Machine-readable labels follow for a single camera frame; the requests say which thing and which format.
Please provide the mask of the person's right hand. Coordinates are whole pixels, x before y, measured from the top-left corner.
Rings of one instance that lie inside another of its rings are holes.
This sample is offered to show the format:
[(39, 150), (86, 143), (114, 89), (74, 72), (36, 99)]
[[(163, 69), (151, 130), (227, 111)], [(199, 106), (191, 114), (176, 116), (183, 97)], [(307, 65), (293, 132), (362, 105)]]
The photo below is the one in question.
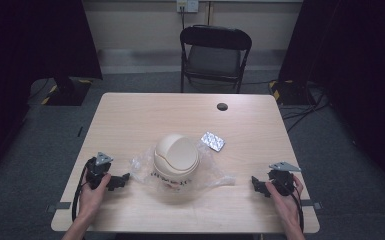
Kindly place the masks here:
[(300, 194), (303, 191), (303, 185), (296, 176), (293, 176), (293, 181), (296, 185), (296, 190), (293, 192), (293, 196), (282, 196), (271, 182), (265, 183), (265, 186), (274, 201), (283, 229), (288, 234), (292, 234), (294, 232), (303, 233), (300, 226), (299, 210), (296, 204), (296, 200), (299, 199)]

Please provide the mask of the white wall socket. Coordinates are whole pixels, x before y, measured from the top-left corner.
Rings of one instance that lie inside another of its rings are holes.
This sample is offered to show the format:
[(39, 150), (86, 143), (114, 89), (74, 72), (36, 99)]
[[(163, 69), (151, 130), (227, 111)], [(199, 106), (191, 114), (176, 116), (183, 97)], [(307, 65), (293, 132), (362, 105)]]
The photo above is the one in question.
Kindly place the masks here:
[(178, 13), (197, 13), (199, 11), (199, 1), (176, 0), (176, 11)]

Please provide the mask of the person's left hand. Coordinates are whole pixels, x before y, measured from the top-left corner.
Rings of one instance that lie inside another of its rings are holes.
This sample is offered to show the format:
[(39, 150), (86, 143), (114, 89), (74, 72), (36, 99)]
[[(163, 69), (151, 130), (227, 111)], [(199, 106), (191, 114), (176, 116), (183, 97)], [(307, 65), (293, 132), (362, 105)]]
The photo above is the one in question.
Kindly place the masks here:
[(103, 176), (100, 185), (95, 189), (90, 187), (90, 184), (86, 182), (86, 178), (82, 179), (78, 218), (87, 220), (94, 219), (101, 206), (106, 186), (110, 179), (111, 175), (106, 173)]

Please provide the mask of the grey table edge bracket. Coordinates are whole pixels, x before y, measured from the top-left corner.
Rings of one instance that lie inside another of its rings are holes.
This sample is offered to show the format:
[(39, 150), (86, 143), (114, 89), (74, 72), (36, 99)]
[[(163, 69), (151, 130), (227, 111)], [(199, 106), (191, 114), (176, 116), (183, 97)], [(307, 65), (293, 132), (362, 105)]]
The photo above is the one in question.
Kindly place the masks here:
[(305, 207), (308, 207), (308, 206), (311, 206), (313, 207), (315, 210), (320, 210), (323, 208), (321, 202), (314, 202), (313, 200), (311, 199), (303, 199), (301, 200), (301, 206), (305, 206)]
[(71, 207), (70, 202), (57, 202), (55, 204), (48, 205), (46, 207), (47, 213), (55, 213), (57, 210), (69, 209)]

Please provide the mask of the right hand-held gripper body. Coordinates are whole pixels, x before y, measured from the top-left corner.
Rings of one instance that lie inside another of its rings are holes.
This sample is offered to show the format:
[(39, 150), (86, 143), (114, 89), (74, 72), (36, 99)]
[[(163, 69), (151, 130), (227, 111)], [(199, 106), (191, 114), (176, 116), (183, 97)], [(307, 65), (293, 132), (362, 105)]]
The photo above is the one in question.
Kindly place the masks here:
[(269, 180), (282, 196), (288, 196), (294, 192), (293, 172), (300, 172), (301, 168), (285, 161), (270, 164)]

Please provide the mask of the black folding chair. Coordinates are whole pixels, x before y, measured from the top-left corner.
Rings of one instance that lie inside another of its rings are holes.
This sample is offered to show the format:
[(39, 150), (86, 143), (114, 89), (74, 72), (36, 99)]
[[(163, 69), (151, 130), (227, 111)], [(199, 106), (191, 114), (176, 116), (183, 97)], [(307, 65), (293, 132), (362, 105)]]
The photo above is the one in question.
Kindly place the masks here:
[(251, 37), (240, 29), (193, 25), (180, 33), (181, 92), (185, 79), (227, 82), (240, 92)]

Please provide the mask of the silver blister pack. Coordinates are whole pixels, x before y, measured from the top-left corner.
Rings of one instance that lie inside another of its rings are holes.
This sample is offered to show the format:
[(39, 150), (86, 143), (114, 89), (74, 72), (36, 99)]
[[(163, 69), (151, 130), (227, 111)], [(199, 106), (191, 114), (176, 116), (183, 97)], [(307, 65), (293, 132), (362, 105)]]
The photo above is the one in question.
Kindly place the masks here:
[(200, 144), (213, 151), (220, 152), (225, 146), (225, 140), (212, 132), (205, 132), (200, 138)]

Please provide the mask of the clear plastic bag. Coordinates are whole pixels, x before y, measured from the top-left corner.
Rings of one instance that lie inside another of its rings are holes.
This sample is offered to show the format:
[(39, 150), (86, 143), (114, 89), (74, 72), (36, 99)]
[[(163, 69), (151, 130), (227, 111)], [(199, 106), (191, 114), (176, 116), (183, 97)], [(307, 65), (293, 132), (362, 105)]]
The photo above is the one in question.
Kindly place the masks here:
[(236, 178), (216, 164), (212, 151), (206, 144), (199, 140), (194, 145), (197, 148), (199, 162), (189, 176), (174, 180), (158, 172), (154, 166), (156, 145), (153, 145), (130, 161), (131, 177), (153, 191), (165, 194), (201, 192), (235, 184)]

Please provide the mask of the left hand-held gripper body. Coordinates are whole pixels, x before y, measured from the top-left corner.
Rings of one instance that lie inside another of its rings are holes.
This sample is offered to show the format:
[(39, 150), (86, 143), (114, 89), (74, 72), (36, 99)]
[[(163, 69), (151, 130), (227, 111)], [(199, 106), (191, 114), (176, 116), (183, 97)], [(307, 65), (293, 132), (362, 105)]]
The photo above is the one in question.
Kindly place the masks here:
[(102, 178), (109, 171), (112, 161), (112, 157), (102, 152), (98, 152), (95, 157), (88, 160), (86, 181), (91, 189), (96, 189), (100, 185)]

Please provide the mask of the dark curtain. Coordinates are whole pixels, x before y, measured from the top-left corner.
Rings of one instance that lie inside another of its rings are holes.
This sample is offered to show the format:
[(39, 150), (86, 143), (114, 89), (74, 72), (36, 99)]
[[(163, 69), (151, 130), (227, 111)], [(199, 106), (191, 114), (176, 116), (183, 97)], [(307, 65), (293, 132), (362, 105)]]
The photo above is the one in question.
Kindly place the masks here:
[(385, 172), (385, 0), (303, 0), (279, 79), (324, 86)]
[(31, 85), (62, 77), (102, 77), (83, 0), (0, 0), (0, 158)]

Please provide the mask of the black stand base striped tape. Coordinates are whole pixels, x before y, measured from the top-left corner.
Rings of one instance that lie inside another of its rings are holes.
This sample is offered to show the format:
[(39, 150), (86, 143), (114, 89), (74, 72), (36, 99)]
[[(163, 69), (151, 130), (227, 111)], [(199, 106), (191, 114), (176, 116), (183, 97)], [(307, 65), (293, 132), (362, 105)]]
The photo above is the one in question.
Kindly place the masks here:
[(48, 106), (81, 106), (86, 97), (91, 80), (62, 77), (55, 79), (55, 85), (41, 102)]
[(307, 87), (292, 80), (273, 80), (269, 83), (269, 90), (279, 105), (310, 105), (312, 103)]

